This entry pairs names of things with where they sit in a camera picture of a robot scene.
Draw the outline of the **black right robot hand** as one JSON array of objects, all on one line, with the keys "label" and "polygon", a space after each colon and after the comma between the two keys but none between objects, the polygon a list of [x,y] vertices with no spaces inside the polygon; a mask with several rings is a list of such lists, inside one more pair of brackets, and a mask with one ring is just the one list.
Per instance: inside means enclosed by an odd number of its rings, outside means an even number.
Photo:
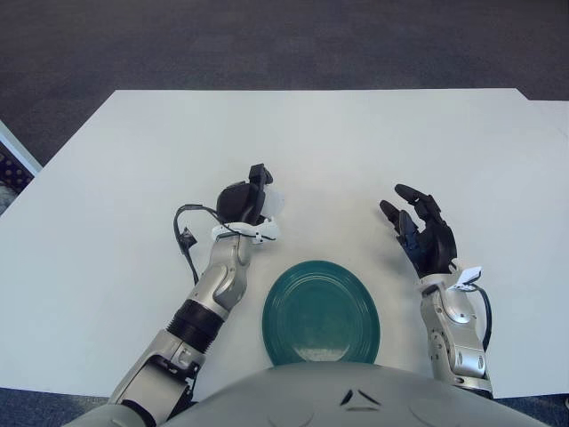
[{"label": "black right robot hand", "polygon": [[419,231],[406,210],[399,210],[389,201],[382,200],[379,208],[394,226],[397,242],[403,248],[418,278],[434,274],[449,274],[457,248],[452,229],[441,216],[436,200],[417,189],[398,183],[395,192],[411,205],[424,222]]}]

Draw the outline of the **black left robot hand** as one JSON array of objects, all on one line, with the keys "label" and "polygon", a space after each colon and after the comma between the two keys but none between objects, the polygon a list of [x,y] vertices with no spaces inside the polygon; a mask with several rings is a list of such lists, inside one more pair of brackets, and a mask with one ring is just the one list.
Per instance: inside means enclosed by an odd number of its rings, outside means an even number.
[{"label": "black left robot hand", "polygon": [[264,164],[252,165],[248,181],[231,184],[219,194],[217,214],[225,223],[261,224],[265,219],[261,214],[266,200],[265,187],[272,182],[272,175]]}]

